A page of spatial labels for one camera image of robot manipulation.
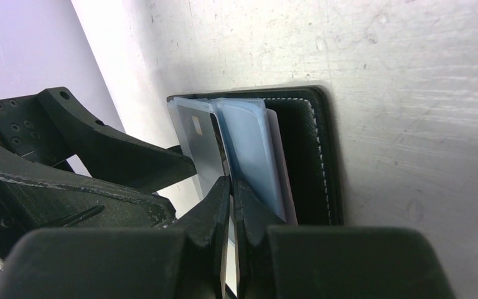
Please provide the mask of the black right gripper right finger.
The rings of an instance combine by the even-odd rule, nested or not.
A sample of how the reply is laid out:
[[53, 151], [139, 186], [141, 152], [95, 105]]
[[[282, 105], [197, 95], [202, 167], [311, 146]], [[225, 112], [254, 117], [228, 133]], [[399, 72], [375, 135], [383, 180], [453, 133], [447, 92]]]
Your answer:
[[394, 227], [289, 225], [233, 184], [238, 298], [454, 298], [428, 240]]

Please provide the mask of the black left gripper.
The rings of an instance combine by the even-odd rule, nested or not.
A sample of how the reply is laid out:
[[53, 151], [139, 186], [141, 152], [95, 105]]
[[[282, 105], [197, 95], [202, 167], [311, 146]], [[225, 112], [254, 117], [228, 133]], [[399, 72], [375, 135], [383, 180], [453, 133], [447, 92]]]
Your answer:
[[0, 269], [36, 229], [166, 225], [175, 210], [157, 191], [195, 174], [189, 157], [106, 125], [67, 88], [1, 99]]

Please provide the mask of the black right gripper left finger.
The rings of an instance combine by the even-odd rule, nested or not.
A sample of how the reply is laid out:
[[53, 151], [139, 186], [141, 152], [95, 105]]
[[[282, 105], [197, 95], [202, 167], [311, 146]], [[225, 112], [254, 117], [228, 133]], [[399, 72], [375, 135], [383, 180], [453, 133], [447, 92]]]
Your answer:
[[231, 182], [165, 229], [58, 228], [28, 233], [0, 274], [0, 298], [230, 298]]

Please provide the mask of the black leather card holder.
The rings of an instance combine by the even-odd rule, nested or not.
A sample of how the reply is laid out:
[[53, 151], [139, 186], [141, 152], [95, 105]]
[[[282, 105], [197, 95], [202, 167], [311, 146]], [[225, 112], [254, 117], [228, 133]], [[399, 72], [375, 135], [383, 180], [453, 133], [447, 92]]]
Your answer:
[[278, 117], [299, 224], [343, 225], [342, 184], [328, 96], [317, 85], [180, 95], [189, 101], [260, 99]]

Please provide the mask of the dark grey chip card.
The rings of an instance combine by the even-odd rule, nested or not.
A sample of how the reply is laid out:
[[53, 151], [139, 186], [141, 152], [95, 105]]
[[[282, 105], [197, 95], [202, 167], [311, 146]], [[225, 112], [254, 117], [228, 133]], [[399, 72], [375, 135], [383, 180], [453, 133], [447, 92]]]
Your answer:
[[205, 197], [217, 179], [230, 175], [227, 152], [217, 116], [208, 108], [178, 106], [178, 112], [197, 171], [202, 197]]

